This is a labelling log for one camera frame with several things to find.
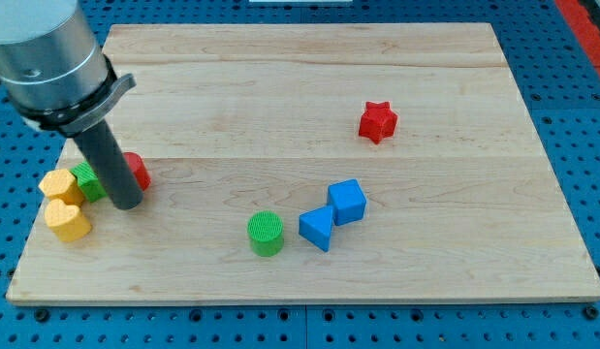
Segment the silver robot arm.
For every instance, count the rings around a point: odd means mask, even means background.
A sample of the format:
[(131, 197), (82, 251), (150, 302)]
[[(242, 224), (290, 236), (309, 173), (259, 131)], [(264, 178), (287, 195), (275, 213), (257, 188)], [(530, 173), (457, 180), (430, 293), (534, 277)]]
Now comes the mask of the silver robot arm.
[(106, 115), (136, 82), (118, 76), (77, 0), (0, 0), (0, 82), (31, 126), (73, 140), (114, 206), (143, 198)]

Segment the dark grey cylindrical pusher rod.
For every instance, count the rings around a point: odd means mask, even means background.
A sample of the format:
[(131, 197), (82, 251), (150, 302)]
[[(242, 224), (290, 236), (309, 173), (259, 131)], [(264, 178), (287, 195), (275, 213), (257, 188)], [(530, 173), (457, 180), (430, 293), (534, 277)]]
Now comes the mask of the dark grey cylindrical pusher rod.
[(116, 208), (128, 210), (142, 202), (143, 191), (105, 120), (74, 137), (74, 141)]

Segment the black wrist clamp flange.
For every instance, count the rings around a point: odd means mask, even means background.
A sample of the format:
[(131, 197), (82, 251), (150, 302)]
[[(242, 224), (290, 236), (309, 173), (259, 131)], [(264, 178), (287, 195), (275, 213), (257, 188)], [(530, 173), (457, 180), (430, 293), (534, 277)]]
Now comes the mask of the black wrist clamp flange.
[(118, 77), (111, 61), (104, 55), (109, 70), (104, 82), (83, 100), (61, 109), (30, 109), (16, 103), (17, 112), (35, 128), (58, 132), (72, 138), (97, 125), (114, 108), (120, 98), (136, 86), (132, 74)]

